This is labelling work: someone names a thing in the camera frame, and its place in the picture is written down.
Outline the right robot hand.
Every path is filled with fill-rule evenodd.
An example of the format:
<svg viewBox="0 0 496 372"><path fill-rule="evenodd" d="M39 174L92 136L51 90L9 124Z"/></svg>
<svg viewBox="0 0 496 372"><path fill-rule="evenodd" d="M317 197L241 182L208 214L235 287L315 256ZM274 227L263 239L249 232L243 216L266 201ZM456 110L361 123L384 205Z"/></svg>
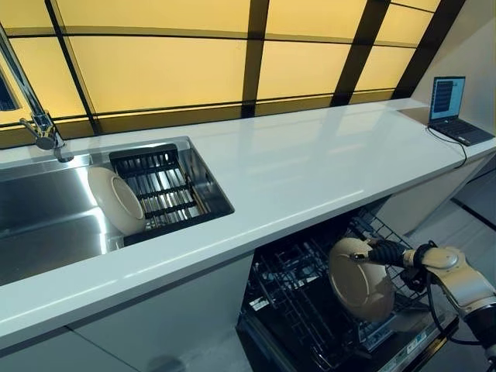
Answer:
<svg viewBox="0 0 496 372"><path fill-rule="evenodd" d="M368 240L364 243L369 250L354 250L349 254L351 260L403 268L415 266L413 260L415 251L404 244L385 239Z"/></svg>

